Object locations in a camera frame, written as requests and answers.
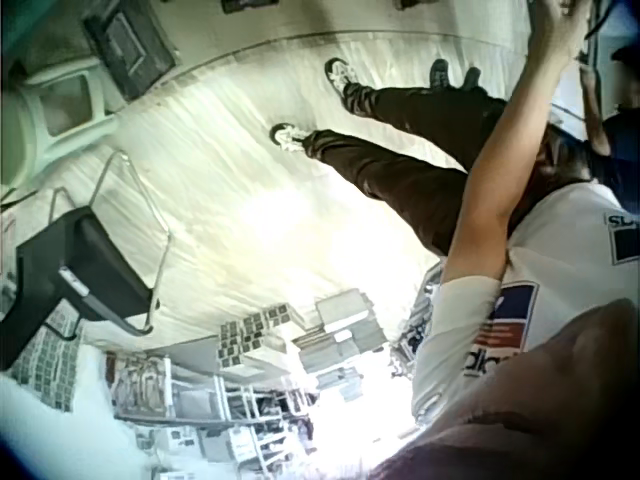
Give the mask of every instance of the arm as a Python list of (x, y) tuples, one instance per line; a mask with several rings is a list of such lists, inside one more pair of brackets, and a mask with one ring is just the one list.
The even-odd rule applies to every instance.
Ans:
[(527, 63), (471, 169), (443, 283), (473, 275), (502, 278), (509, 219), (531, 176), (560, 76), (586, 34), (590, 0), (577, 0), (571, 15), (562, 13), (558, 0), (536, 5)]
[(586, 65), (582, 65), (580, 67), (580, 84), (582, 85), (587, 138), (594, 152), (604, 157), (610, 157), (611, 145), (602, 125), (602, 116), (596, 95), (596, 82), (596, 73)]

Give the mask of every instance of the printed logo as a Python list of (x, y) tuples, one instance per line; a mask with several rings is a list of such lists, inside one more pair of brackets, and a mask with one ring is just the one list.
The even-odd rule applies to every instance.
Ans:
[(605, 215), (614, 265), (640, 258), (640, 220), (630, 215)]
[(480, 328), (465, 363), (466, 377), (484, 375), (501, 361), (522, 351), (538, 285), (519, 282), (500, 291), (493, 313)]

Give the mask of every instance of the white t-shirt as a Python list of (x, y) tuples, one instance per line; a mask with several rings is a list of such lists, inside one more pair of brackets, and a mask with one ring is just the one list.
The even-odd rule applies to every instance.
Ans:
[(444, 284), (417, 352), (412, 411), (428, 416), (499, 362), (544, 343), (580, 313), (638, 305), (640, 221), (607, 187), (576, 184), (542, 200), (509, 239), (502, 282)]

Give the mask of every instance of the hand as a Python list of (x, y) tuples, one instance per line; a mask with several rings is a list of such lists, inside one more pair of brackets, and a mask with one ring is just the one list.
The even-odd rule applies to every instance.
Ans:
[(598, 72), (589, 65), (580, 65), (580, 83), (582, 88), (595, 89), (598, 84)]
[(536, 0), (529, 56), (563, 70), (584, 45), (592, 0)]

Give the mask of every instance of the black chair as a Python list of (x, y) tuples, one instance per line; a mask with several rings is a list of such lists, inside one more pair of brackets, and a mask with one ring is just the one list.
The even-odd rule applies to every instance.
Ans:
[[(136, 186), (167, 235), (167, 246), (152, 288), (147, 287), (127, 263), (91, 208), (116, 157), (122, 158), (128, 167)], [(126, 154), (115, 152), (105, 164), (89, 205), (75, 208), (53, 221), (56, 198), (61, 193), (75, 206), (64, 187), (56, 189), (49, 211), (49, 225), (17, 248), (16, 300), (0, 322), (2, 370), (11, 367), (43, 325), (67, 341), (76, 338), (81, 319), (109, 320), (135, 336), (148, 335), (153, 330), (151, 320), (159, 307), (158, 286), (172, 236), (133, 164)], [(65, 335), (46, 323), (63, 299), (79, 313), (71, 335)], [(142, 313), (147, 314), (142, 328), (125, 320)]]

